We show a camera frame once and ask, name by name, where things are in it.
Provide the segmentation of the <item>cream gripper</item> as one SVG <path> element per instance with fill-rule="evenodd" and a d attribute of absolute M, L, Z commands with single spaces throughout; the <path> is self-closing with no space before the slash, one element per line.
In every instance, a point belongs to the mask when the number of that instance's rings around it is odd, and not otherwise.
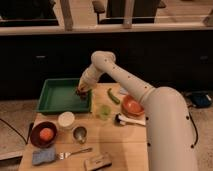
<path fill-rule="evenodd" d="M 92 86 L 88 83 L 88 80 L 84 76 L 81 76 L 79 80 L 79 84 L 77 86 L 77 92 L 86 93 L 91 89 L 92 89 Z"/>

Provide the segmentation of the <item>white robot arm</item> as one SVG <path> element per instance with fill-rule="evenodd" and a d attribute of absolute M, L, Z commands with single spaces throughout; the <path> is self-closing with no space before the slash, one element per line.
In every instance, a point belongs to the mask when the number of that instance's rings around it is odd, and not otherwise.
<path fill-rule="evenodd" d="M 149 171 L 198 171 L 193 130 L 184 97 L 174 88 L 150 85 L 116 63 L 109 51 L 95 51 L 78 90 L 88 92 L 107 73 L 145 110 Z"/>

